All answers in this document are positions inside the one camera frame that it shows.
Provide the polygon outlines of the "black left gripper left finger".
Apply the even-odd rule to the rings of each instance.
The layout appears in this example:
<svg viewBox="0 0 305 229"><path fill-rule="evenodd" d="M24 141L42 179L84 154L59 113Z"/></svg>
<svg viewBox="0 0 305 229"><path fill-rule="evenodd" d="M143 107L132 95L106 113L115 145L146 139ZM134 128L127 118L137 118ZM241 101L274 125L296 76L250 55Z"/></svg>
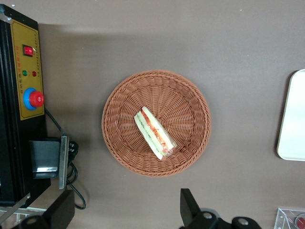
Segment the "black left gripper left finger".
<svg viewBox="0 0 305 229"><path fill-rule="evenodd" d="M75 214L74 192L65 190L42 215L25 218L15 229L66 229Z"/></svg>

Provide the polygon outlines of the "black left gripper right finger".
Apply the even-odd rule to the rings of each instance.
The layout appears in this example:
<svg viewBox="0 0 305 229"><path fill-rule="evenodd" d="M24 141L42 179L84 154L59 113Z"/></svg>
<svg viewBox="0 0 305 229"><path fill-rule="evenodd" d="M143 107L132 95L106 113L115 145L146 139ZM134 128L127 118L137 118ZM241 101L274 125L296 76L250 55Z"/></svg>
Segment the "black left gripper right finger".
<svg viewBox="0 0 305 229"><path fill-rule="evenodd" d="M218 228L218 213L211 208L200 208L188 188L180 191L180 215L184 229Z"/></svg>

